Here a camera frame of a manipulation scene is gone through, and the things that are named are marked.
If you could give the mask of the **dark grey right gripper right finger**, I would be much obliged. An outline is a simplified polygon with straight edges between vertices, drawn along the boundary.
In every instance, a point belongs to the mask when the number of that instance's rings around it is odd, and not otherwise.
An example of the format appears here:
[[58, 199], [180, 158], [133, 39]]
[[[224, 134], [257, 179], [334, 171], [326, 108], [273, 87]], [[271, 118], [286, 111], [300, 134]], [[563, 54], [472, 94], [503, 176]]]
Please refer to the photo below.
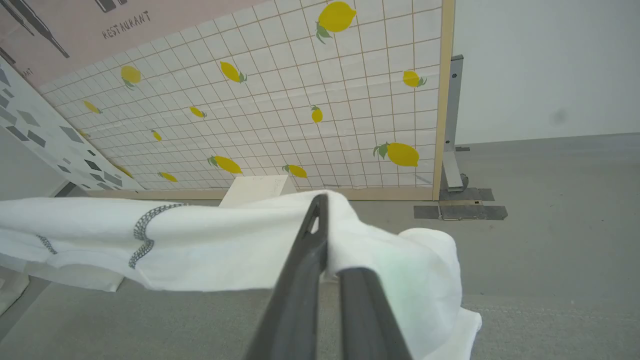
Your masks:
[[338, 272], [344, 360], [411, 360], [409, 348], [371, 269]]

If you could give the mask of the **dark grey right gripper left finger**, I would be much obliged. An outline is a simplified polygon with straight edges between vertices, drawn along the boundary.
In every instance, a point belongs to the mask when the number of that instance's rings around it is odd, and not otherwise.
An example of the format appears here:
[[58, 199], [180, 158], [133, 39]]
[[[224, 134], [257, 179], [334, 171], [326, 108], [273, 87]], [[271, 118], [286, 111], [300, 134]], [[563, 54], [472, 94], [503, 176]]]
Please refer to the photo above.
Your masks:
[[315, 360], [320, 276], [327, 268], [329, 197], [310, 202], [245, 360]]

